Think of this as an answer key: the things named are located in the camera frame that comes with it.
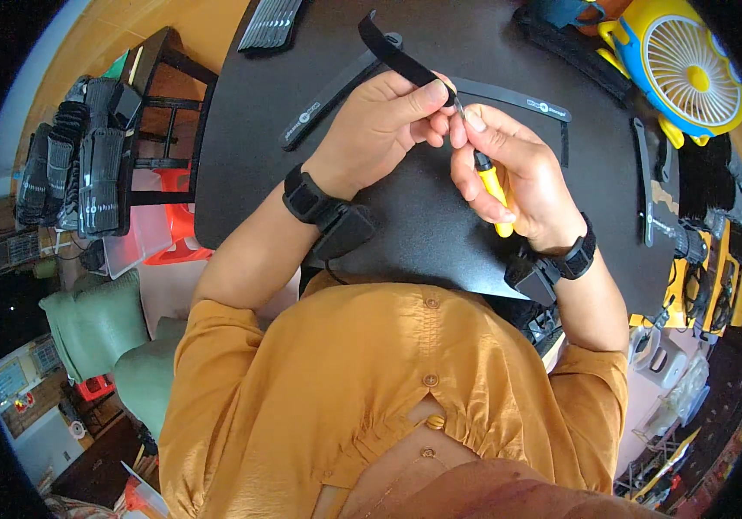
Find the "red stool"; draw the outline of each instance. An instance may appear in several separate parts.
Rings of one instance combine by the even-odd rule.
[[[154,170],[161,177],[162,192],[181,192],[189,186],[189,170]],[[195,237],[195,215],[189,212],[186,203],[167,203],[166,218],[169,221],[169,234],[175,244],[175,250],[165,250],[153,254],[144,260],[147,265],[169,265],[170,263],[194,262],[209,259],[212,250],[191,249],[185,238]]]
[[[91,377],[90,379],[83,380],[82,384],[75,384],[77,391],[80,392],[80,396],[86,402],[91,402],[97,397],[109,394],[115,390],[114,384],[109,384],[109,381],[103,375]]]

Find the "black chair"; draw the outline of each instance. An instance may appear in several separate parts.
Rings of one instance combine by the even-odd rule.
[[[195,201],[195,184],[198,178],[198,162],[201,157],[201,141],[203,140],[204,128],[207,125],[210,102],[218,81],[218,75],[188,57],[179,50],[181,48],[180,38],[175,30],[169,26],[164,27],[129,51],[120,74],[120,80],[130,83],[142,95],[143,100],[132,124],[134,131],[128,131],[124,141],[124,158],[121,161],[121,178],[118,181],[120,187],[118,203],[121,210],[117,234],[128,232],[130,208],[133,205],[190,203]],[[150,96],[149,89],[160,63],[165,63],[169,67],[204,83],[207,88],[204,90],[203,99]],[[140,131],[144,109],[146,108],[170,110],[169,127],[166,135]],[[179,110],[198,112],[198,128],[195,132],[195,143],[192,147],[192,157],[190,159],[174,159],[169,156],[172,144],[178,142],[177,138],[173,136],[173,130]],[[163,156],[138,157],[138,140],[163,144]],[[131,189],[132,172],[135,169],[189,170],[189,190],[185,192],[133,191]]]

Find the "person's right hand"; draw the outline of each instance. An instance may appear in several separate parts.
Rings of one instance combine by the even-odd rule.
[[[469,105],[466,122],[459,115],[450,121],[451,179],[463,198],[490,223],[513,223],[539,252],[570,249],[587,224],[576,208],[559,162],[547,144],[529,128],[499,109]],[[486,192],[475,171],[473,151],[478,149],[495,164],[506,192],[507,207]]]

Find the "screwdriver handle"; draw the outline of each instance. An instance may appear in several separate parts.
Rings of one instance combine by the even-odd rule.
[[[498,199],[506,207],[506,195],[504,194],[504,189],[501,188],[501,183],[498,182],[498,173],[496,173],[495,166],[492,166],[489,170],[478,171],[477,173],[480,175],[480,180],[483,181],[484,187],[486,187],[486,192],[490,193],[490,195]],[[495,230],[500,237],[509,237],[513,232],[511,223],[496,223]]]

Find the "person's left hand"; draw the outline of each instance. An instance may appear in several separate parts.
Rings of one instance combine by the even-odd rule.
[[[389,70],[358,86],[302,171],[330,196],[351,200],[391,173],[415,144],[443,146],[455,109],[443,108],[449,97],[443,81],[451,83],[438,76],[417,88]]]

